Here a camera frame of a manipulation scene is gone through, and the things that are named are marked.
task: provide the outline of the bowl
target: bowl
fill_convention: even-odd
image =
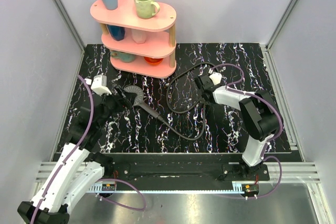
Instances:
[[[150,58],[150,57],[144,57],[144,58],[145,58],[145,61],[149,65],[152,65],[152,66],[157,66],[163,61],[163,58],[160,58],[160,59],[154,59],[154,58]]]

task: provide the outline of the shelf board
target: shelf board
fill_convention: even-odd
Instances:
[[[169,46],[169,33],[165,31],[158,33],[147,32],[147,40],[143,44],[137,44],[133,41],[131,30],[129,29],[126,29],[123,40],[116,41],[110,34],[103,34],[101,41],[111,50],[151,58],[165,58],[171,55],[175,50],[175,47]]]
[[[139,29],[143,31],[165,31],[176,21],[176,11],[168,4],[159,3],[160,11],[154,17],[142,19],[136,15],[134,0],[118,0],[118,8],[107,10],[102,0],[91,6],[91,16],[99,23]]]
[[[176,69],[176,64],[174,68],[169,67],[169,58],[164,58],[163,61],[157,66],[148,64],[141,56],[137,56],[135,61],[130,63],[125,63],[112,57],[110,57],[110,61],[116,69],[155,78],[167,78],[168,76],[172,75]]]

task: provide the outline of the metal corner post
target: metal corner post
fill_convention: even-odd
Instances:
[[[277,39],[279,33],[281,32],[283,26],[285,25],[288,17],[290,16],[291,12],[295,8],[296,4],[298,3],[299,0],[290,0],[284,14],[282,15],[277,27],[275,28],[271,38],[269,39],[268,43],[266,44],[267,49],[271,49],[273,46],[275,40]]]
[[[64,22],[66,23],[69,31],[71,32],[73,38],[75,39],[78,47],[80,48],[81,51],[84,51],[85,49],[85,44],[82,41],[81,37],[79,36],[78,31],[76,30],[74,24],[72,23],[69,14],[67,13],[63,3],[61,0],[53,0],[57,9],[59,10]]]

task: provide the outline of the mug handle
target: mug handle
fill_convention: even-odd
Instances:
[[[155,13],[152,13],[152,17],[154,17],[160,11],[160,6],[157,2],[151,2],[151,4],[154,5],[157,9]]]

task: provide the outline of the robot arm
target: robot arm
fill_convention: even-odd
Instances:
[[[23,201],[18,207],[18,213],[26,223],[30,223],[37,207],[35,224],[68,223],[69,215],[89,188],[99,179],[113,175],[113,159],[100,153],[92,154],[91,151],[102,134],[101,129],[106,120],[113,113],[131,108],[135,94],[126,93],[120,87],[116,87],[115,94],[112,94],[106,87],[106,76],[103,75],[94,78],[91,89],[96,94],[92,95],[94,114],[90,130],[79,148],[64,163],[65,157],[75,148],[87,127],[91,107],[89,101],[85,101],[70,128],[61,157],[47,181],[30,202]],[[73,180],[79,166],[87,158],[89,163],[85,170]]]
[[[207,73],[199,76],[195,82],[205,101],[231,106],[241,111],[245,128],[249,134],[243,161],[249,167],[254,167],[261,163],[268,140],[279,130],[278,119],[267,105],[260,103],[256,98],[238,94],[221,85],[221,78],[220,73]],[[261,90],[254,94],[276,108],[267,91]]]

